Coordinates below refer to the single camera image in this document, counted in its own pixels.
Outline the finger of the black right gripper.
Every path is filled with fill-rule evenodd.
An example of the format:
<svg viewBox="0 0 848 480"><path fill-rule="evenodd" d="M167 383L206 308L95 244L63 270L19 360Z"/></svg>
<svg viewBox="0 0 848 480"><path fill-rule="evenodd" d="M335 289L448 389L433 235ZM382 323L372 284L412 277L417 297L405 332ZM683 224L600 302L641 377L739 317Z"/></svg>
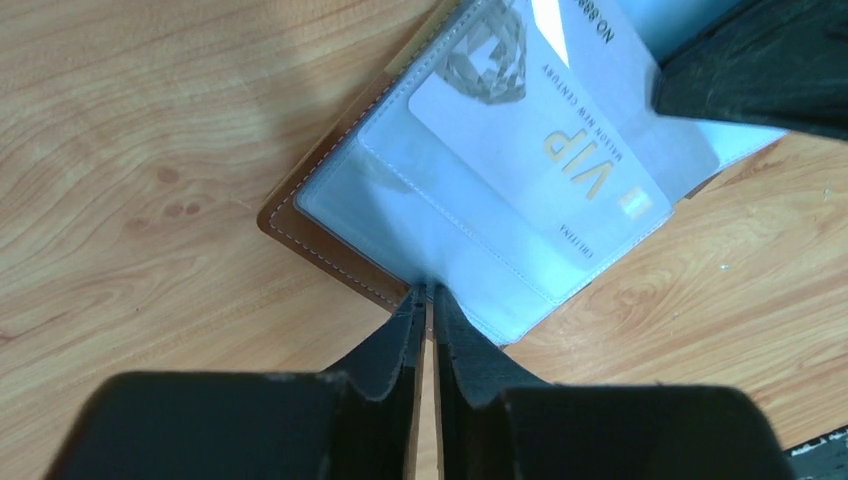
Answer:
<svg viewBox="0 0 848 480"><path fill-rule="evenodd" d="M844 1L743 1L660 67L660 114L847 138Z"/></svg>

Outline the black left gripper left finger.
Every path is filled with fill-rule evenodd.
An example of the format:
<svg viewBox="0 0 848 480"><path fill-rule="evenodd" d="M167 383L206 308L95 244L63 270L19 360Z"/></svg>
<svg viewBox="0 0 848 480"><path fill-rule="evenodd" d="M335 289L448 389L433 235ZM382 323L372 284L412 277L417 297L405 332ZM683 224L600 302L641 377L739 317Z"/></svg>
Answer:
<svg viewBox="0 0 848 480"><path fill-rule="evenodd" d="M409 479L426 291L318 372L133 371L86 401L51 479Z"/></svg>

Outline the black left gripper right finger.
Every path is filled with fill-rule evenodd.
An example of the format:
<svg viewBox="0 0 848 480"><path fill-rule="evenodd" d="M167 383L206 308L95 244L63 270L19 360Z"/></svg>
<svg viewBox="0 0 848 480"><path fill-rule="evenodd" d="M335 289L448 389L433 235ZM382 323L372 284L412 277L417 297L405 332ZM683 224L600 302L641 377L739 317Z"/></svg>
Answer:
<svg viewBox="0 0 848 480"><path fill-rule="evenodd" d="M720 385L546 382L433 295L444 479L790 479L764 414Z"/></svg>

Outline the brown leather card holder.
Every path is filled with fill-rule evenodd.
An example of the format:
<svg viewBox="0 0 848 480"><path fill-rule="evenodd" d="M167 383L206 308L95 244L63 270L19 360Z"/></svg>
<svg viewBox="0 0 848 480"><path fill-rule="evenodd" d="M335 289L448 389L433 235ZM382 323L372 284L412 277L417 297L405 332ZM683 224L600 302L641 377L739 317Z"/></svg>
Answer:
<svg viewBox="0 0 848 480"><path fill-rule="evenodd" d="M628 251L578 268L408 108L437 61L492 2L443 3L277 187L257 222L388 308L412 284L443 285L479 330L507 345L659 229L685 196L783 131L673 119L651 109L658 61L729 11L730 2L530 1L539 30L673 208Z"/></svg>

